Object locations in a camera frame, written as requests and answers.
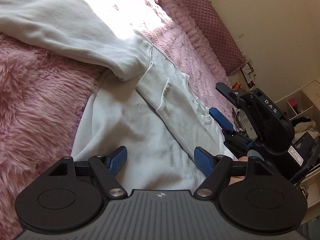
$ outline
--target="decorative item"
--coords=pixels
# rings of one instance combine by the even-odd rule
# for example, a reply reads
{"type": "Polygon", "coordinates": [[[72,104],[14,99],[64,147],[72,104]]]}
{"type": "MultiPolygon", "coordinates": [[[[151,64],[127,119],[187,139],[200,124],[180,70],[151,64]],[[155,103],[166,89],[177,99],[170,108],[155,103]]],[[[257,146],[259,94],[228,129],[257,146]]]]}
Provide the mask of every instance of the decorative item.
{"type": "Polygon", "coordinates": [[[238,90],[241,86],[240,82],[236,82],[233,86],[232,86],[232,90],[238,90]]]}

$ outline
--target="pink fluffy blanket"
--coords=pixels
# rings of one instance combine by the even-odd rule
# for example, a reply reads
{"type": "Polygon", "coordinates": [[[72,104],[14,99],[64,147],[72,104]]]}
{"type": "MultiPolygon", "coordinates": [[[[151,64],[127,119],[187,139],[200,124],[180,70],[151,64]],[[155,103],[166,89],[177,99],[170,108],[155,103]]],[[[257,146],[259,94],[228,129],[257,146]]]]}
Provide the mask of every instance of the pink fluffy blanket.
{"type": "MultiPolygon", "coordinates": [[[[228,78],[180,0],[108,0],[135,28],[190,75],[193,92],[231,119],[215,90],[228,78]]],[[[87,98],[103,72],[0,34],[0,239],[21,231],[14,201],[36,177],[70,155],[87,98]]]]}

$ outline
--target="white sweatshirt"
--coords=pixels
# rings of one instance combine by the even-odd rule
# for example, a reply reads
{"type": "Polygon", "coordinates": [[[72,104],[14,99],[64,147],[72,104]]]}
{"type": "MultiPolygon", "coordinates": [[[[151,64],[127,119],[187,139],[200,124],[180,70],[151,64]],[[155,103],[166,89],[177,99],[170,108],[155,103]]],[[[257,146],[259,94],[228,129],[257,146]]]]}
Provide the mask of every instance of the white sweatshirt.
{"type": "Polygon", "coordinates": [[[189,76],[119,15],[92,11],[95,6],[83,0],[0,4],[0,32],[108,68],[81,118],[75,161],[124,145],[128,161],[117,179],[128,192],[193,191],[204,180],[192,161],[196,146],[233,157],[208,108],[190,91],[189,76]]]}

